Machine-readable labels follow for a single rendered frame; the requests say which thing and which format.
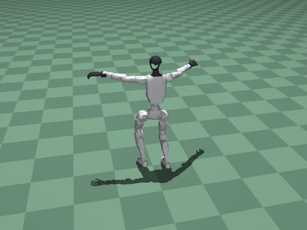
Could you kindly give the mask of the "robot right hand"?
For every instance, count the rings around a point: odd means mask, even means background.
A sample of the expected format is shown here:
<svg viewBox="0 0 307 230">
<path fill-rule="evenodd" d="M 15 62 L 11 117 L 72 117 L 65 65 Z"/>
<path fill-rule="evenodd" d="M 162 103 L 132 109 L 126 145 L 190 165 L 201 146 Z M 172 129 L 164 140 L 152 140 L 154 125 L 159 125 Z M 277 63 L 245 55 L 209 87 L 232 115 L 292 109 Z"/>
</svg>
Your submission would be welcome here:
<svg viewBox="0 0 307 230">
<path fill-rule="evenodd" d="M 188 63 L 188 64 L 190 64 L 191 65 L 191 67 L 190 68 L 192 68 L 192 67 L 194 67 L 194 66 L 197 66 L 198 64 L 196 63 L 196 61 L 194 61 L 194 60 L 192 60 L 191 61 L 191 59 L 190 59 L 190 62 Z M 190 69 L 189 68 L 189 69 Z"/>
</svg>

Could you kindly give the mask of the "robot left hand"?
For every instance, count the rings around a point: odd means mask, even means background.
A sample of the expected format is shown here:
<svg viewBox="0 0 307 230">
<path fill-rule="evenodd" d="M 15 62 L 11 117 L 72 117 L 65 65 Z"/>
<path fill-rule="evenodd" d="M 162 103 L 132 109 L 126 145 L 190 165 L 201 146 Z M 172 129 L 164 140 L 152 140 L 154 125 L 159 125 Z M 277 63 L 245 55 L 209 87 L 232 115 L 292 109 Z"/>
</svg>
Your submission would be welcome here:
<svg viewBox="0 0 307 230">
<path fill-rule="evenodd" d="M 103 72 L 90 72 L 88 75 L 87 75 L 87 78 L 89 79 L 90 77 L 92 76 L 101 76 L 101 77 L 106 77 L 107 75 L 106 74 L 102 74 Z"/>
</svg>

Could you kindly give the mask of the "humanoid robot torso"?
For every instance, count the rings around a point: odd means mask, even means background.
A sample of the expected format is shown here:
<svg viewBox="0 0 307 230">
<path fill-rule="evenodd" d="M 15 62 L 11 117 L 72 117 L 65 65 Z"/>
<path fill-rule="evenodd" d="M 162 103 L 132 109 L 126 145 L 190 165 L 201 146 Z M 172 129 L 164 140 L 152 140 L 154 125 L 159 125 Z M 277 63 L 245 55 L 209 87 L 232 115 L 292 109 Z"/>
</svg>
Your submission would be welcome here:
<svg viewBox="0 0 307 230">
<path fill-rule="evenodd" d="M 160 73 L 161 74 L 161 73 Z M 161 118 L 161 108 L 159 104 L 163 102 L 166 94 L 166 76 L 162 72 L 162 76 L 153 77 L 148 73 L 147 81 L 145 83 L 146 96 L 151 104 L 148 107 L 149 118 L 152 120 Z"/>
</svg>

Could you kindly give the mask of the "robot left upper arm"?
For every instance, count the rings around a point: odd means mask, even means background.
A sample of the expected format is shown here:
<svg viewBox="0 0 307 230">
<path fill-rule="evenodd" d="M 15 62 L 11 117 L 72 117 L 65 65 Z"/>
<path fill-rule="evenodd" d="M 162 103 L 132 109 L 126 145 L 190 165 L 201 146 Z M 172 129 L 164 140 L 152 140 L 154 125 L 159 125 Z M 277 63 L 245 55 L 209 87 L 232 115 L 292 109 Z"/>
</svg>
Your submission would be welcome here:
<svg viewBox="0 0 307 230">
<path fill-rule="evenodd" d="M 147 76 L 127 76 L 127 77 L 120 77 L 121 82 L 134 82 L 139 83 L 140 85 L 144 85 L 147 81 Z"/>
</svg>

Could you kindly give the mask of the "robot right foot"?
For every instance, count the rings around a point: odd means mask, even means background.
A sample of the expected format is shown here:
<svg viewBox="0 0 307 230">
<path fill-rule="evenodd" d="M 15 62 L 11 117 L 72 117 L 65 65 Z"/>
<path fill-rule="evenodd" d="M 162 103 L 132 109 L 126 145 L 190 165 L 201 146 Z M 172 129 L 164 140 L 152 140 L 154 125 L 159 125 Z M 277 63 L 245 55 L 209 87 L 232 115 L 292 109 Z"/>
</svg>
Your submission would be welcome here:
<svg viewBox="0 0 307 230">
<path fill-rule="evenodd" d="M 171 166 L 170 166 L 170 163 L 168 163 L 168 161 L 167 161 L 167 163 L 165 163 L 165 158 L 164 158 L 164 157 L 161 158 L 161 161 L 162 161 L 162 163 L 165 165 L 166 168 L 169 169 L 169 168 L 171 167 Z"/>
</svg>

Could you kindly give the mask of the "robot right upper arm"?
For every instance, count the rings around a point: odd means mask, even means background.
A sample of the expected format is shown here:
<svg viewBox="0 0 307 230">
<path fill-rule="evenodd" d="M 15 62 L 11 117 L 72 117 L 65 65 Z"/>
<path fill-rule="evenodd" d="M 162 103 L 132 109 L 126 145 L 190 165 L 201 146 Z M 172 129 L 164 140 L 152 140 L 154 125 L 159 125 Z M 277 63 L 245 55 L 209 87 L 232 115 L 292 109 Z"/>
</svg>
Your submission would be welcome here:
<svg viewBox="0 0 307 230">
<path fill-rule="evenodd" d="M 181 75 L 183 74 L 183 72 L 178 72 L 176 70 L 176 72 L 172 72 L 172 73 L 168 73 L 166 74 L 166 79 L 167 79 L 167 82 L 170 82 L 172 81 L 173 79 L 177 78 L 177 77 L 180 77 Z"/>
</svg>

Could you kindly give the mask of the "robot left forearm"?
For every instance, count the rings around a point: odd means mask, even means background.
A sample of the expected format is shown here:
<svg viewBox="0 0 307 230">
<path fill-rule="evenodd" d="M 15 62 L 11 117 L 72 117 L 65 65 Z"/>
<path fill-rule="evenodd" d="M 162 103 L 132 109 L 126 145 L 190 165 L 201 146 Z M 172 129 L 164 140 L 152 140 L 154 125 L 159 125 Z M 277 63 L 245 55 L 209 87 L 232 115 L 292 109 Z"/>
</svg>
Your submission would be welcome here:
<svg viewBox="0 0 307 230">
<path fill-rule="evenodd" d="M 119 73 L 112 73 L 112 72 L 107 72 L 107 71 L 103 71 L 102 74 L 106 74 L 107 76 L 104 78 L 110 78 L 110 79 L 116 79 L 119 80 L 120 77 L 127 77 L 126 74 L 119 74 Z"/>
</svg>

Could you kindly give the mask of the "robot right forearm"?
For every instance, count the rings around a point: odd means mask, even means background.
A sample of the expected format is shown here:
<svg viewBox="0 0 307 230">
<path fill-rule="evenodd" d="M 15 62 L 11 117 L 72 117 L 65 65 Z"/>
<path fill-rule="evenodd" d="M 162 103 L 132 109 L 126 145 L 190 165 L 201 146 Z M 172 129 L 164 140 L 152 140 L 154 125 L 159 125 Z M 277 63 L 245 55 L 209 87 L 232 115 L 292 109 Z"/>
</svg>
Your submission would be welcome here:
<svg viewBox="0 0 307 230">
<path fill-rule="evenodd" d="M 191 67 L 191 65 L 187 64 L 187 65 L 185 65 L 185 66 L 183 66 L 181 68 L 178 68 L 177 71 L 185 73 L 190 67 Z"/>
</svg>

